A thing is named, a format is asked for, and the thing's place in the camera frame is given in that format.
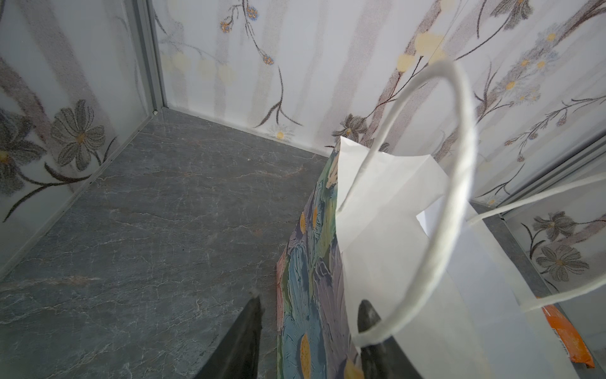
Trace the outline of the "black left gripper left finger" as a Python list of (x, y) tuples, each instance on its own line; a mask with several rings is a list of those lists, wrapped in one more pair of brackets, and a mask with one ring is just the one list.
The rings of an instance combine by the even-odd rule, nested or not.
[(263, 314), (260, 296), (256, 295), (194, 378), (257, 378)]

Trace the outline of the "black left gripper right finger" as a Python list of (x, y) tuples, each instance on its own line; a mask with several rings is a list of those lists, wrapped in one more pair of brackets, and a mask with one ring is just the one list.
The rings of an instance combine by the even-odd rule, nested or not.
[[(358, 307), (358, 332), (365, 332), (380, 321), (381, 318), (371, 302), (362, 300)], [(380, 344), (362, 347), (361, 364), (366, 379), (421, 379), (421, 374), (393, 337)]]

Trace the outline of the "floral white paper bag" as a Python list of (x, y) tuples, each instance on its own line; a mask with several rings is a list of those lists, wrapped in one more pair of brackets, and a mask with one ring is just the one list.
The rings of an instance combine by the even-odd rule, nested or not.
[[(441, 77), (454, 93), (451, 172), (432, 156), (381, 151), (407, 100)], [(421, 378), (575, 378), (542, 308), (598, 277), (536, 298), (470, 205), (478, 133), (465, 73), (441, 61), (416, 76), (371, 146), (341, 137), (277, 264), (277, 375), (365, 378), (361, 348), (393, 337)], [(358, 332), (368, 300), (381, 321)]]

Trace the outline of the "orange white snack packet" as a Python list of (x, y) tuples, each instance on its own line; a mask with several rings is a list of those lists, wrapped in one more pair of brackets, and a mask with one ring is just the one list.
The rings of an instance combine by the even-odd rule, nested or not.
[(553, 305), (543, 307), (542, 311), (552, 330), (559, 338), (561, 344), (563, 344), (571, 362), (584, 364), (586, 367), (594, 369), (595, 362), (590, 350), (567, 317)]

